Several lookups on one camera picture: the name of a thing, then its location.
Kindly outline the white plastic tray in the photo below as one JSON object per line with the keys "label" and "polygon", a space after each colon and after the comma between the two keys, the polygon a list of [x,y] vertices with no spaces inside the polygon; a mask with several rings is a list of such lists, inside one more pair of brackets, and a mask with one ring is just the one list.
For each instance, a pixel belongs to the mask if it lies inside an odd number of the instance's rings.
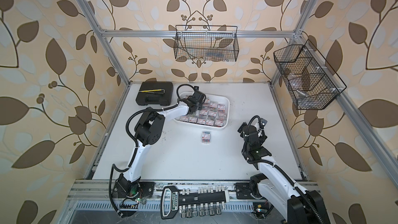
{"label": "white plastic tray", "polygon": [[222,130],[229,123],[230,101],[225,96],[206,94],[202,109],[174,119],[189,127]]}

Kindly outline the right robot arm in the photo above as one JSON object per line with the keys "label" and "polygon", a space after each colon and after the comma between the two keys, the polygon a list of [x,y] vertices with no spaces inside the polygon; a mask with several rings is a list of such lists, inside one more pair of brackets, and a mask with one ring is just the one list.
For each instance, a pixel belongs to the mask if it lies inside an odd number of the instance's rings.
{"label": "right robot arm", "polygon": [[265,198],[288,224],[329,224],[322,196],[289,176],[263,146],[266,124],[265,119],[255,115],[238,129],[244,140],[242,156],[260,172],[250,179],[252,197]]}

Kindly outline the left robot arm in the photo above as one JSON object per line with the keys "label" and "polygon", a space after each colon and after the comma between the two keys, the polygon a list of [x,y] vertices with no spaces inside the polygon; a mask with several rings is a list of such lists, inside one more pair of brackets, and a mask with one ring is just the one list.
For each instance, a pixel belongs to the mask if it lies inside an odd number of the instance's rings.
{"label": "left robot arm", "polygon": [[195,113],[203,108],[206,94],[198,86],[182,84],[176,89],[177,103],[171,106],[146,109],[135,112],[125,124],[125,131],[134,141],[134,150],[125,169],[112,165],[108,183],[108,195],[114,211],[120,218],[127,217],[127,212],[116,205],[113,191],[117,189],[124,195],[124,200],[137,200],[144,192],[140,188],[140,179],[145,157],[149,149],[161,137],[164,123],[177,117]]}

